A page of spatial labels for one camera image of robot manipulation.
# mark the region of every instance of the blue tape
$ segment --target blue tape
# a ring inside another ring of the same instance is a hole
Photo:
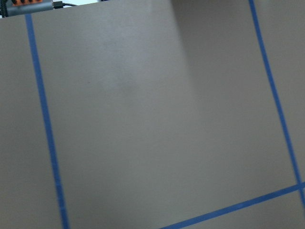
[[[278,112],[278,115],[279,115],[279,118],[280,118],[280,121],[281,121],[281,125],[282,125],[283,133],[284,133],[284,136],[285,136],[289,156],[290,156],[292,166],[293,166],[293,169],[294,169],[295,179],[296,179],[297,184],[300,185],[302,183],[302,179],[301,179],[301,175],[300,175],[299,168],[298,168],[298,165],[297,165],[294,148],[293,148],[291,138],[290,138],[290,135],[289,135],[289,131],[288,131],[288,127],[287,127],[287,124],[286,124],[284,112],[283,112],[283,109],[282,109],[282,106],[281,106],[280,98],[278,96],[277,89],[276,89],[276,86],[275,86],[275,82],[274,82],[274,79],[273,79],[273,75],[272,75],[272,72],[271,72],[267,52],[266,52],[266,49],[265,49],[265,46],[264,46],[263,37],[262,37],[261,30],[260,30],[259,23],[258,23],[258,17],[257,17],[257,14],[256,14],[254,1],[249,0],[249,4],[250,4],[250,8],[251,8],[252,18],[253,18],[253,22],[254,22],[254,27],[255,27],[259,47],[261,49],[261,53],[262,53],[262,57],[263,57],[263,61],[264,61],[264,66],[265,66],[265,69],[266,69],[266,73],[267,73],[267,76],[268,76],[268,80],[269,80],[270,87],[271,87],[271,90],[272,90],[272,94],[273,94],[273,97],[274,97],[274,101],[275,101],[275,104],[276,104],[277,112]],[[303,203],[303,208],[305,209],[305,196],[304,196],[304,191],[303,191],[302,188],[299,188],[299,193],[300,193],[301,201]]]
[[[37,87],[38,87],[42,115],[43,115],[43,120],[44,120],[44,127],[45,127],[48,146],[49,146],[53,176],[54,176],[54,181],[55,181],[55,186],[56,186],[57,200],[58,200],[60,214],[61,214],[62,227],[63,227],[63,229],[69,229],[70,227],[69,227],[68,215],[67,215],[67,210],[65,207],[64,194],[63,194],[63,189],[62,189],[62,185],[61,185],[61,176],[59,173],[59,166],[58,166],[58,162],[57,162],[56,149],[55,149],[55,143],[54,143],[54,138],[53,138],[50,114],[49,114],[49,110],[48,110],[47,97],[46,97],[46,93],[45,93],[44,85],[43,85],[43,79],[42,79],[42,73],[41,73],[37,46],[36,46],[36,39],[35,39],[32,16],[30,14],[26,14],[25,21],[26,21],[26,25],[27,25],[27,29],[28,29],[30,50],[31,50],[31,54],[32,54],[34,71],[35,71],[35,75],[36,75]]]
[[[185,221],[182,221],[182,222],[179,222],[179,223],[175,223],[175,224],[169,225],[169,226],[161,228],[161,229],[185,228],[185,227],[188,227],[190,225],[206,221],[208,219],[213,219],[213,218],[216,218],[216,217],[219,217],[219,216],[222,216],[222,215],[234,212],[234,211],[238,211],[238,210],[243,209],[243,208],[247,208],[247,207],[255,205],[255,204],[265,202],[265,201],[270,200],[270,199],[274,199],[274,198],[283,196],[285,194],[297,191],[297,190],[302,189],[302,188],[305,188],[305,182],[302,183],[301,185],[293,185],[293,186],[290,186],[290,187],[287,187],[287,188],[284,188],[284,189],[281,189],[281,190],[278,190],[278,191],[275,191],[275,192],[272,192],[272,193],[269,193],[269,194],[251,199],[251,200],[247,200],[245,202],[234,204],[232,206],[229,206],[229,207],[226,207],[226,208],[223,208],[223,209],[220,209],[220,210],[216,210],[216,211],[213,211],[213,212],[201,215],[201,216],[197,216],[197,217],[192,218],[192,219],[188,219],[188,220],[185,220]]]

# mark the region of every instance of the gray panel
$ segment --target gray panel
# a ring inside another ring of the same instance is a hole
[[[256,1],[274,80],[305,179],[305,1]]]
[[[302,213],[300,197],[294,192],[185,229],[304,229]]]
[[[159,228],[295,183],[247,1],[33,18],[72,228]]]
[[[0,228],[59,229],[24,16],[0,20]]]

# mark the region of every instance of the orange connector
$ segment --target orange connector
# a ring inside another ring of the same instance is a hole
[[[24,6],[24,5],[38,3],[38,2],[42,2],[42,0],[23,0],[23,1],[17,0],[17,3],[13,4],[13,6]]]

